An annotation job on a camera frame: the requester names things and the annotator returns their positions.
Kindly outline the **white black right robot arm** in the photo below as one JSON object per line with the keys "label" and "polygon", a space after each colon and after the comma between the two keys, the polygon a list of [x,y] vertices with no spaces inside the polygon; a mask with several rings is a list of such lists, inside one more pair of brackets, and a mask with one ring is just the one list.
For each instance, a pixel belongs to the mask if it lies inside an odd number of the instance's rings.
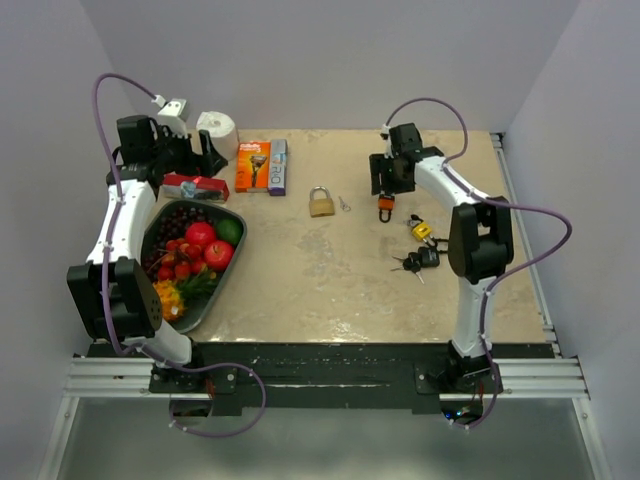
{"label": "white black right robot arm", "polygon": [[460,359],[446,367],[445,379],[452,390],[469,392],[481,380],[479,366],[470,359],[491,351],[490,285],[514,258],[510,211],[502,205],[502,197],[475,189],[450,168],[441,150],[424,146],[414,124],[385,125],[380,136],[385,151],[369,156],[371,194],[378,198],[379,220],[390,220],[397,195],[418,187],[451,213],[447,256],[459,278],[458,318],[451,344]]}

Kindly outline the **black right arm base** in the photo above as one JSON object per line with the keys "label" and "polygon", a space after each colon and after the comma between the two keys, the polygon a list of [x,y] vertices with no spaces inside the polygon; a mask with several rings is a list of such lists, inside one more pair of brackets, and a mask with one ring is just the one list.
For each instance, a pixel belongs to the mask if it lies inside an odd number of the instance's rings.
{"label": "black right arm base", "polygon": [[419,394],[462,394],[466,400],[440,402],[447,421],[470,425],[485,413],[484,400],[489,393],[503,392],[498,365],[491,363],[485,353],[479,357],[462,357],[447,344],[444,353],[413,365],[416,390]]}

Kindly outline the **yellow padlock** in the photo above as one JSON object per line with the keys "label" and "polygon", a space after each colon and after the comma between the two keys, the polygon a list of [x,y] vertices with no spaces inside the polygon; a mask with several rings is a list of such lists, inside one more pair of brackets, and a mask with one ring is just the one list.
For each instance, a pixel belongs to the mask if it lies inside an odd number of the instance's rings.
{"label": "yellow padlock", "polygon": [[427,243],[431,237],[432,228],[418,215],[412,214],[407,221],[411,235],[418,241]]}

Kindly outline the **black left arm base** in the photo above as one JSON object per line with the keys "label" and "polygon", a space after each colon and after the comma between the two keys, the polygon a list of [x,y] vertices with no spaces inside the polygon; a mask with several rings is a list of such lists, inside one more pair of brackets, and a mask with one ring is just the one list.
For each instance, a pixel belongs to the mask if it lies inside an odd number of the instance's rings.
{"label": "black left arm base", "polygon": [[237,366],[223,366],[199,373],[187,373],[155,364],[149,384],[152,393],[205,394],[204,407],[211,416],[241,416],[242,402],[239,384],[251,379],[249,373]]}

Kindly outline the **small silver key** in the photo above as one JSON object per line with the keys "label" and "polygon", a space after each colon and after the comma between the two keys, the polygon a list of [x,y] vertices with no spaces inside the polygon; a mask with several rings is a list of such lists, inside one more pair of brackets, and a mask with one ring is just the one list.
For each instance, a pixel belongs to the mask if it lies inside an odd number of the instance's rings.
{"label": "small silver key", "polygon": [[351,206],[341,197],[338,197],[339,206],[344,212],[349,212],[351,210]]}

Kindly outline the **brass padlock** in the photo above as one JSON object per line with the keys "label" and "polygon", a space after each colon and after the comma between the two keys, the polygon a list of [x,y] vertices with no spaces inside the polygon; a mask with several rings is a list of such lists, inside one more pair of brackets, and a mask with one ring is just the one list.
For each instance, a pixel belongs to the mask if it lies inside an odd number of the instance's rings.
{"label": "brass padlock", "polygon": [[309,193],[309,214],[311,218],[333,216],[335,205],[329,190],[324,186],[313,187]]}

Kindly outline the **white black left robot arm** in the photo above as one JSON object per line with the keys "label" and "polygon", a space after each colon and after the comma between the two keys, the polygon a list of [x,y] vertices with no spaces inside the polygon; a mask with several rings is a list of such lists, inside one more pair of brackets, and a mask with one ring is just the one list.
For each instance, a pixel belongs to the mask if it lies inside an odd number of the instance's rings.
{"label": "white black left robot arm", "polygon": [[66,281],[93,340],[108,341],[125,356],[133,351],[173,368],[173,382],[185,392],[200,390],[207,368],[193,359],[192,340],[166,320],[161,301],[141,265],[145,226],[166,175],[211,176],[226,164],[209,134],[180,135],[146,115],[116,123],[120,145],[107,151],[108,206],[98,239],[85,262],[67,271]]}

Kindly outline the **orange padlock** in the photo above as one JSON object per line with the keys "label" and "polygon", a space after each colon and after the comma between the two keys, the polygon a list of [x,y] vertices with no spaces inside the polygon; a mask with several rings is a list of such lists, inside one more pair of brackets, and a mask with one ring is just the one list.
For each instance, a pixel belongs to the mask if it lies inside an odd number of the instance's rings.
{"label": "orange padlock", "polygon": [[378,219],[381,223],[389,223],[395,206],[393,194],[378,195]]}

